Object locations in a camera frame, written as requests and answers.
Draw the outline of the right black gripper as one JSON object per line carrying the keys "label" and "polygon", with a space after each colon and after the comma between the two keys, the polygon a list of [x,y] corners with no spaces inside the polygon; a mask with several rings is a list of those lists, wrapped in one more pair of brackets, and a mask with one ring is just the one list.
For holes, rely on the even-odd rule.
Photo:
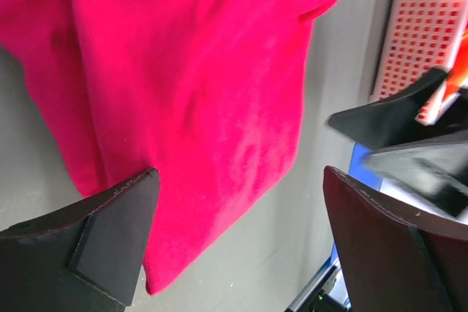
{"label": "right black gripper", "polygon": [[466,224],[467,89],[458,90],[458,99],[432,126],[441,134],[408,142],[423,128],[415,120],[420,108],[447,76],[433,67],[397,94],[334,113],[328,125],[366,148],[383,148],[366,156],[365,166],[387,180],[392,195],[410,194],[424,209]]}

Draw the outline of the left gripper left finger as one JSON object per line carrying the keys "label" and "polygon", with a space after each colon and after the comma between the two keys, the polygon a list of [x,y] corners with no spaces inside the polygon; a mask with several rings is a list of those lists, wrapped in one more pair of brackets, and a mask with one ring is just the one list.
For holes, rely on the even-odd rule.
{"label": "left gripper left finger", "polygon": [[1,231],[1,310],[124,311],[135,295],[159,188],[150,168]]}

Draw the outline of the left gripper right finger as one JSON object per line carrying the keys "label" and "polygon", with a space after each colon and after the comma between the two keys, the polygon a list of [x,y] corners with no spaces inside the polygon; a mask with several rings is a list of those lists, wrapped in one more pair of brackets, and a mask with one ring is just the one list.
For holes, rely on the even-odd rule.
{"label": "left gripper right finger", "polygon": [[467,310],[467,225],[330,166],[324,198],[353,311]]}

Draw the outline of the pink red t-shirt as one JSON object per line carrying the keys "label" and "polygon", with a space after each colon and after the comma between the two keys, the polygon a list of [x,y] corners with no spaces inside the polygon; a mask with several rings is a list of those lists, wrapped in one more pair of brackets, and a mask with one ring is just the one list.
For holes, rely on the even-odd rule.
{"label": "pink red t-shirt", "polygon": [[1,46],[77,190],[159,171],[149,294],[293,166],[312,27],[337,1],[1,0]]}

